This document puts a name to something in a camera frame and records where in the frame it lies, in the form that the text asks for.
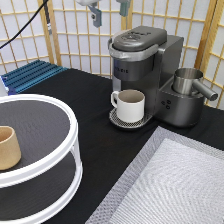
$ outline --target brand logo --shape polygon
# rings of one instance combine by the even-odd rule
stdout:
[[[128,73],[128,70],[122,69],[122,68],[119,68],[119,67],[116,67],[116,66],[114,66],[114,70],[116,70],[117,72]]]

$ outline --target gray textured mat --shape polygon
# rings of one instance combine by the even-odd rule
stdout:
[[[15,186],[0,189],[0,222],[25,218],[56,202],[75,175],[75,160],[69,153],[47,172]]]
[[[26,100],[0,104],[0,126],[15,129],[22,159],[13,168],[28,166],[56,149],[70,130],[67,114],[59,107],[45,102]]]
[[[128,166],[123,175],[86,222],[87,224],[109,223],[110,218],[165,138],[194,148],[208,155],[212,155],[216,158],[224,159],[224,153],[218,149],[158,127],[140,153]]]
[[[224,161],[165,139],[110,224],[223,223]]]

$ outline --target black cable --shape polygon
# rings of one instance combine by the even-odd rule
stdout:
[[[40,6],[40,8],[34,13],[34,15],[32,16],[32,18],[26,23],[26,25],[12,38],[10,39],[9,41],[7,41],[5,44],[3,44],[0,49],[2,49],[3,47],[5,47],[6,45],[8,45],[9,43],[11,43],[13,40],[16,39],[16,37],[18,37],[22,32],[23,30],[26,29],[26,27],[33,21],[33,19],[36,17],[36,15],[40,12],[40,10],[44,7],[44,5],[48,2],[48,0],[45,0],[43,2],[43,4]]]

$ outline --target tan cup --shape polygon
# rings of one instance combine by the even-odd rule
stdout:
[[[15,166],[21,159],[21,151],[15,130],[0,126],[0,170]]]

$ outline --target single-serve coffee maker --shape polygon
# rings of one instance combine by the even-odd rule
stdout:
[[[178,127],[190,127],[199,121],[205,97],[215,100],[218,95],[200,82],[200,71],[178,70],[183,40],[167,35],[164,29],[146,26],[109,40],[113,90],[132,89],[145,95],[145,116],[141,121],[123,122],[116,117],[115,108],[110,112],[113,124],[134,129],[145,125],[151,117]]]

